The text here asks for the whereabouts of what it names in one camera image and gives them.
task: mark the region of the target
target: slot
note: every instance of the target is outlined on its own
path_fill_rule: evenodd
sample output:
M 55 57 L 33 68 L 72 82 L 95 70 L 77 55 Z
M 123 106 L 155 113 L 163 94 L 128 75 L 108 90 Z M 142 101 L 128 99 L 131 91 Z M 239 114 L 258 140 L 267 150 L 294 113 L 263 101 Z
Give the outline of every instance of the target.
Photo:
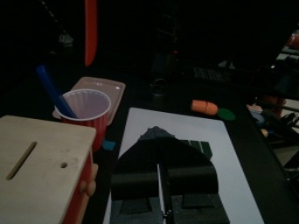
M 29 157 L 29 155 L 31 155 L 31 153 L 33 151 L 33 148 L 35 148 L 36 144 L 37 144 L 37 142 L 32 142 L 31 143 L 31 145 L 27 148 L 24 154 L 21 155 L 19 161 L 16 162 L 16 164 L 13 166 L 13 169 L 9 171 L 9 173 L 8 173 L 7 177 L 5 177 L 7 180 L 11 180 L 15 177 L 16 173 L 19 172 L 19 170 L 21 169 L 21 166 L 24 164 L 24 161 Z

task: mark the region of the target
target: red cup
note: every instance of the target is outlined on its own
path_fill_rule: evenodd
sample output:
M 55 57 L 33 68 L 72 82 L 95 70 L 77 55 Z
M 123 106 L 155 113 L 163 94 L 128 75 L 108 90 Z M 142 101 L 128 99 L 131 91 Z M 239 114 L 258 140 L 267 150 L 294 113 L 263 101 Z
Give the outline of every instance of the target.
M 64 123 L 88 126 L 96 129 L 97 134 L 92 144 L 92 151 L 100 149 L 108 126 L 108 110 L 111 100 L 108 96 L 95 89 L 71 90 L 63 95 L 77 118 L 65 116 L 55 107 Z

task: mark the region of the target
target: cup rim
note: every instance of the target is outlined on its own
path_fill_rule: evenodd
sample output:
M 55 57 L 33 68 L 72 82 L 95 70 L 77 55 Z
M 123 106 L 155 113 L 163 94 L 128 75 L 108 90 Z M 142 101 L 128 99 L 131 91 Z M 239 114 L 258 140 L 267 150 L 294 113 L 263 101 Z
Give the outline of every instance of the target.
M 109 111 L 109 108 L 111 108 L 111 100 L 109 100 L 108 95 L 107 95 L 104 92 L 101 92 L 101 91 L 99 91 L 99 90 L 96 90 L 96 89 L 92 89 L 92 88 L 77 88 L 77 89 L 73 89 L 73 90 L 71 90 L 69 92 L 64 93 L 63 96 L 67 95 L 67 94 L 69 94 L 69 93 L 79 92 L 79 91 L 92 91 L 92 92 L 97 92 L 97 93 L 100 93 L 101 95 L 104 95 L 105 98 L 107 98 L 107 101 L 108 101 L 108 106 L 107 106 L 105 111 L 104 111 L 101 114 L 99 114 L 99 115 L 96 115 L 96 116 L 92 116 L 92 117 L 89 117 L 89 118 L 73 118 L 73 117 L 68 117 L 68 116 L 65 116 L 65 115 L 59 111 L 59 109 L 57 109 L 56 106 L 55 106 L 55 111 L 59 113 L 60 117 L 63 117 L 63 118 L 65 118 L 65 119 L 68 119 L 68 120 L 71 120 L 71 121 L 75 121 L 75 122 L 85 122 L 85 121 L 91 121 L 91 120 L 97 119 L 99 117 L 101 117 L 101 116 Z

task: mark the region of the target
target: paper cup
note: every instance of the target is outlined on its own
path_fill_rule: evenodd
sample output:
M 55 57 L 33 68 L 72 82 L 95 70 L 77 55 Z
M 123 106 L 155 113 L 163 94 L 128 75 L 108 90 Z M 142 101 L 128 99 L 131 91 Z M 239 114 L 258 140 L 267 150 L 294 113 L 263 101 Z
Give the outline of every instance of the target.
M 55 107 L 64 123 L 88 126 L 96 129 L 97 134 L 92 144 L 92 151 L 100 149 L 108 126 L 108 110 L 111 100 L 108 96 L 95 89 L 71 90 L 64 95 L 64 99 L 77 118 L 65 116 Z

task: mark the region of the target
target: wooden box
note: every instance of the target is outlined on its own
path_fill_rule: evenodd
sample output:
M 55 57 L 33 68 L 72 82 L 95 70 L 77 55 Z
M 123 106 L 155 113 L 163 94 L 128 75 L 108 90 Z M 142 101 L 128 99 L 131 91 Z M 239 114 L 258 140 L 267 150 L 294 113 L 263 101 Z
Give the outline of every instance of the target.
M 0 118 L 1 223 L 80 223 L 96 187 L 95 135 L 89 127 Z

